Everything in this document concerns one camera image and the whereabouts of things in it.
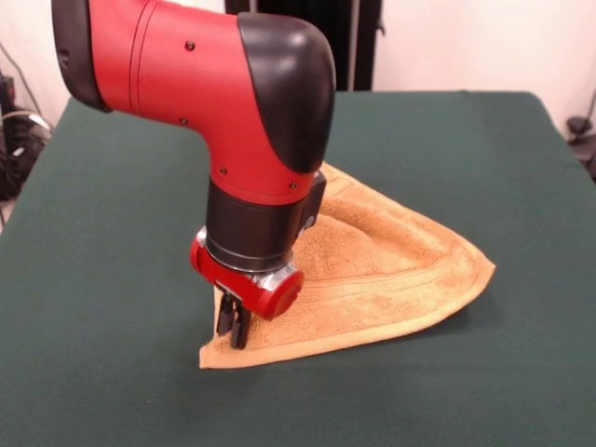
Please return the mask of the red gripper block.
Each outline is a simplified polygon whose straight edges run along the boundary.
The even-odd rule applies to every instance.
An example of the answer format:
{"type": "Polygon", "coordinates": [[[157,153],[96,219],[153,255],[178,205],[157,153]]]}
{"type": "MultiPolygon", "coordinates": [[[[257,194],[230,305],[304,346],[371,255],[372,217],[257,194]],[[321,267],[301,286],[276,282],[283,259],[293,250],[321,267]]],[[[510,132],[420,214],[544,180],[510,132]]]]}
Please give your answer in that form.
{"type": "Polygon", "coordinates": [[[230,346],[242,350],[248,342],[251,313],[266,320],[284,314],[305,284],[305,275],[292,264],[269,273],[232,269],[210,254],[207,228],[203,226],[191,244],[190,261],[195,270],[222,293],[216,334],[231,332],[230,346]]]}

